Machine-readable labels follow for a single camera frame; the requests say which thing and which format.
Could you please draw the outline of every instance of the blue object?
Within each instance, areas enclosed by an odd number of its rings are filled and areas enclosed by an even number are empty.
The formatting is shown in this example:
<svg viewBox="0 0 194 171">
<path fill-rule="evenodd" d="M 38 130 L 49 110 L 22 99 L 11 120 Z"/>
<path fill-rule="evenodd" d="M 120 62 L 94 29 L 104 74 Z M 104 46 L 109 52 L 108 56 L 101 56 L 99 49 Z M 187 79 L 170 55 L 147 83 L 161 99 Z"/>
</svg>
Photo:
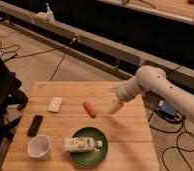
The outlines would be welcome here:
<svg viewBox="0 0 194 171">
<path fill-rule="evenodd" d="M 164 100 L 162 106 L 161 106 L 161 114 L 169 117 L 169 118 L 174 118 L 176 116 L 177 110 L 166 100 Z"/>
</svg>

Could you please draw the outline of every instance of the metal frame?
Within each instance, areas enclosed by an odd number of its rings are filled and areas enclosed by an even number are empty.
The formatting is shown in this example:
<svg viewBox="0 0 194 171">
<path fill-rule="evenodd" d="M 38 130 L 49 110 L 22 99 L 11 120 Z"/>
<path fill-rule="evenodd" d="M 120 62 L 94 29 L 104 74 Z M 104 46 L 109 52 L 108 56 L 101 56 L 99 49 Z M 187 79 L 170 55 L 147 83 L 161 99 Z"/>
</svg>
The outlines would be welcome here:
<svg viewBox="0 0 194 171">
<path fill-rule="evenodd" d="M 144 10 L 144 8 L 138 7 L 136 10 Z M 8 15 L 15 16 L 28 23 L 35 24 L 36 26 L 44 28 L 45 30 L 53 30 L 54 33 L 68 39 L 77 37 L 79 43 L 87 47 L 96 49 L 105 54 L 111 55 L 119 60 L 131 63 L 133 65 L 141 66 L 143 64 L 151 64 L 154 66 L 159 66 L 167 72 L 174 70 L 179 66 L 178 64 L 175 64 L 173 62 L 147 54 L 132 47 L 111 41 L 109 39 L 100 37 L 98 35 L 86 32 L 84 30 L 72 27 L 61 22 L 46 22 L 42 19 L 37 18 L 35 13 L 2 1 L 0 1 L 0 11 Z M 173 18 L 175 17 L 175 15 L 168 15 L 166 17 Z M 189 24 L 192 23 L 194 25 L 194 22 L 192 22 L 190 18 L 175 18 L 175 20 L 183 20 L 184 22 L 187 22 Z M 182 66 L 177 71 L 171 73 L 169 78 L 194 89 L 194 70 Z"/>
</svg>

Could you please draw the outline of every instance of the black remote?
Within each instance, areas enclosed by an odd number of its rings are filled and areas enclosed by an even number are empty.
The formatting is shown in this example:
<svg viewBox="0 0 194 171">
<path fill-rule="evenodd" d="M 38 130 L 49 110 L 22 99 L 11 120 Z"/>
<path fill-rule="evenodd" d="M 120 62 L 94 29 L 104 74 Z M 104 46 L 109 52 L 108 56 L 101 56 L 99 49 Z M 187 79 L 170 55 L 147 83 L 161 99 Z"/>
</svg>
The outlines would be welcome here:
<svg viewBox="0 0 194 171">
<path fill-rule="evenodd" d="M 37 132 L 38 132 L 38 129 L 40 127 L 40 124 L 43 120 L 43 116 L 41 115 L 35 115 L 33 120 L 32 120 L 32 123 L 28 129 L 28 132 L 27 132 L 27 135 L 29 137 L 34 137 L 37 135 Z"/>
</svg>

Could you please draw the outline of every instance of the white bottle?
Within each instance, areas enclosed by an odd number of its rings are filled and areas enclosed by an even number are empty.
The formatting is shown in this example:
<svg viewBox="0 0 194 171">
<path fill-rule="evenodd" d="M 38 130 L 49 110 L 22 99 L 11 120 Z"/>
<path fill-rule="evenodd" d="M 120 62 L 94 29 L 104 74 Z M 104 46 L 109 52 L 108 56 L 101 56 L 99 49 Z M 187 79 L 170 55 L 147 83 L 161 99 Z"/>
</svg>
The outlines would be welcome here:
<svg viewBox="0 0 194 171">
<path fill-rule="evenodd" d="M 48 3 L 46 3 L 46 6 L 47 6 L 47 12 L 46 12 L 46 14 L 47 14 L 47 21 L 49 21 L 49 22 L 55 22 L 53 11 L 49 7 L 49 4 Z"/>
<path fill-rule="evenodd" d="M 86 152 L 102 147 L 102 141 L 95 141 L 92 137 L 64 138 L 64 151 Z"/>
</svg>

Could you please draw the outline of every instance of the remote control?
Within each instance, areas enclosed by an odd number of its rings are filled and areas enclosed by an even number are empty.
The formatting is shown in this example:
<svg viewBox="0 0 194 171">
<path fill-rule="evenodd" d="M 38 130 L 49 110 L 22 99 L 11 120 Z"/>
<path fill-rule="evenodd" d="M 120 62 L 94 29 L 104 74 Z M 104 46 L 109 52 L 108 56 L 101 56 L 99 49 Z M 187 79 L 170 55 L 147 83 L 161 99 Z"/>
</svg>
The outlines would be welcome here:
<svg viewBox="0 0 194 171">
<path fill-rule="evenodd" d="M 40 124 L 43 120 L 43 116 L 41 115 L 35 115 L 33 120 L 32 120 L 32 123 L 28 129 L 28 132 L 27 132 L 27 135 L 29 137 L 34 137 L 37 135 L 37 132 L 38 132 L 38 129 L 40 127 Z"/>
<path fill-rule="evenodd" d="M 58 113 L 60 105 L 62 104 L 63 97 L 53 97 L 48 106 L 48 112 Z"/>
</svg>

